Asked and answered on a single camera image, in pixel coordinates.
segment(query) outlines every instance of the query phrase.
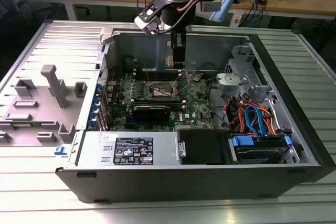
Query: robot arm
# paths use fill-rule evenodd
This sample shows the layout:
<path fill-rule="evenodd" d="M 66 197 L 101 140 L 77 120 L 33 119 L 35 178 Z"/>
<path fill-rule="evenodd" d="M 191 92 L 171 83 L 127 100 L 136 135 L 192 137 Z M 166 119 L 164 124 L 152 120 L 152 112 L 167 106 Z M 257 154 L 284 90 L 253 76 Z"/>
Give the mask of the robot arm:
<path fill-rule="evenodd" d="M 171 33 L 174 68 L 182 69 L 185 27 L 192 24 L 196 14 L 213 21 L 222 21 L 232 2 L 233 0 L 153 0 L 136 17 L 135 23 L 147 34 Z"/>

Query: blue tab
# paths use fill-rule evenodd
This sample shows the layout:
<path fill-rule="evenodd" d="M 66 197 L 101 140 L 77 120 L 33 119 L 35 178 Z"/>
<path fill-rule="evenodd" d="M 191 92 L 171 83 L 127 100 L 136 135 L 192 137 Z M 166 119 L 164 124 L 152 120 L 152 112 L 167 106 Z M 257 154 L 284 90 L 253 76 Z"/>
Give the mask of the blue tab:
<path fill-rule="evenodd" d="M 97 108 L 98 108 L 97 105 L 94 105 L 94 104 L 91 105 L 91 111 L 95 111 L 95 110 L 97 110 Z"/>
<path fill-rule="evenodd" d="M 292 145 L 292 140 L 290 139 L 289 136 L 285 136 L 285 140 L 286 140 L 286 143 L 288 144 L 288 146 Z"/>
<path fill-rule="evenodd" d="M 100 85 L 100 84 L 98 84 L 98 83 L 97 83 L 97 85 L 96 85 L 96 88 L 99 89 L 99 90 L 103 90 L 103 89 L 104 89 L 103 86 Z"/>
<path fill-rule="evenodd" d="M 89 120 L 87 125 L 91 127 L 95 127 L 96 123 L 92 120 Z"/>
<path fill-rule="evenodd" d="M 239 145 L 238 138 L 236 136 L 232 138 L 232 143 L 233 143 L 233 146 Z"/>
<path fill-rule="evenodd" d="M 254 145 L 254 142 L 251 136 L 234 136 L 232 139 L 232 142 L 233 142 L 233 146 Z"/>
<path fill-rule="evenodd" d="M 56 147 L 54 154 L 55 155 L 67 155 L 66 148 L 64 146 L 58 146 Z"/>
<path fill-rule="evenodd" d="M 94 97 L 92 99 L 92 103 L 97 104 L 98 102 L 99 102 L 99 98 L 98 97 Z"/>

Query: aluminum extrusion table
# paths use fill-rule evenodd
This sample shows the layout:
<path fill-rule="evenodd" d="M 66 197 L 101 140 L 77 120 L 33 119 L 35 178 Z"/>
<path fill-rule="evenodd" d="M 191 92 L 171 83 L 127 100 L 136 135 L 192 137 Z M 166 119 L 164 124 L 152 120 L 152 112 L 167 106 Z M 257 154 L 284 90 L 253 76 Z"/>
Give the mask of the aluminum extrusion table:
<path fill-rule="evenodd" d="M 118 23 L 134 28 L 129 23 Z M 43 24 L 0 83 L 0 115 L 11 104 L 19 77 L 40 78 L 55 64 L 67 85 L 88 82 L 101 51 L 99 34 L 113 23 L 54 21 Z M 194 26 L 194 31 L 256 34 L 268 50 L 311 124 L 336 161 L 336 75 L 307 43 L 290 30 Z M 302 184 L 277 199 L 84 204 L 55 175 L 66 157 L 55 147 L 0 147 L 2 223 L 334 223 L 336 173 Z"/>

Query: circuit board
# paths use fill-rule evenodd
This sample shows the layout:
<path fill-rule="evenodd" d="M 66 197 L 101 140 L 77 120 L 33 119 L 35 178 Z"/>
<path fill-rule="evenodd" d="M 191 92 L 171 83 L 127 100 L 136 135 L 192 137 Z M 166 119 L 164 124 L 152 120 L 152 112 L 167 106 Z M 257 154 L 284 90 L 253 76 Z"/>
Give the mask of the circuit board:
<path fill-rule="evenodd" d="M 149 97 L 150 86 L 147 81 L 136 80 L 131 74 L 125 74 L 123 78 L 116 81 L 114 92 L 117 92 L 117 99 L 110 104 L 112 111 L 112 123 L 110 131 L 176 131 L 178 129 L 214 129 L 213 114 L 206 102 L 206 80 L 196 79 L 191 73 L 187 77 L 181 77 L 174 85 L 173 81 L 151 81 L 150 86 L 153 87 L 153 97 Z M 176 87 L 175 92 L 178 95 L 170 97 L 169 86 Z M 167 106 L 170 110 L 170 117 L 165 122 L 133 122 L 132 110 L 136 102 L 146 102 L 151 105 L 155 101 L 155 105 Z"/>

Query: gray plastic bracket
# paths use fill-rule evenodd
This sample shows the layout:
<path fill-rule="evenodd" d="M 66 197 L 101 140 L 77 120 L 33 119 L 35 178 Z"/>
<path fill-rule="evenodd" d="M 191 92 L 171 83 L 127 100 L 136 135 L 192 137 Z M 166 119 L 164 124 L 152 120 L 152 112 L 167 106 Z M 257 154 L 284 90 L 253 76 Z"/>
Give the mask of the gray plastic bracket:
<path fill-rule="evenodd" d="M 76 127 L 73 124 L 70 126 L 69 132 L 65 128 L 64 124 L 62 124 L 58 130 L 58 135 L 65 143 L 71 143 L 72 140 L 74 139 L 75 133 L 76 133 Z"/>
<path fill-rule="evenodd" d="M 45 130 L 57 130 L 59 129 L 59 123 L 55 121 L 54 123 L 42 123 L 42 128 Z"/>
<path fill-rule="evenodd" d="M 50 142 L 56 142 L 57 138 L 53 132 L 37 132 L 36 138 L 41 142 L 41 143 L 50 143 Z"/>
<path fill-rule="evenodd" d="M 85 82 L 76 82 L 73 90 L 75 91 L 77 98 L 84 98 L 87 89 L 88 86 Z"/>
<path fill-rule="evenodd" d="M 0 143 L 9 143 L 12 137 L 6 132 L 0 132 Z"/>
<path fill-rule="evenodd" d="M 47 79 L 50 85 L 57 103 L 60 108 L 67 107 L 67 99 L 64 94 L 65 84 L 60 84 L 60 81 L 56 77 L 56 66 L 55 65 L 44 65 L 41 69 L 41 74 Z"/>
<path fill-rule="evenodd" d="M 36 108 L 36 107 L 38 107 L 38 102 L 35 101 L 35 100 L 16 101 L 16 102 L 14 102 L 13 106 L 17 109 L 20 109 L 20 108 Z"/>
<path fill-rule="evenodd" d="M 30 79 L 20 79 L 14 89 L 22 99 L 31 99 L 32 95 L 29 89 L 36 89 L 36 87 Z"/>
<path fill-rule="evenodd" d="M 18 114 L 9 113 L 6 115 L 5 120 L 19 120 L 19 121 L 31 121 L 33 119 L 31 114 Z"/>

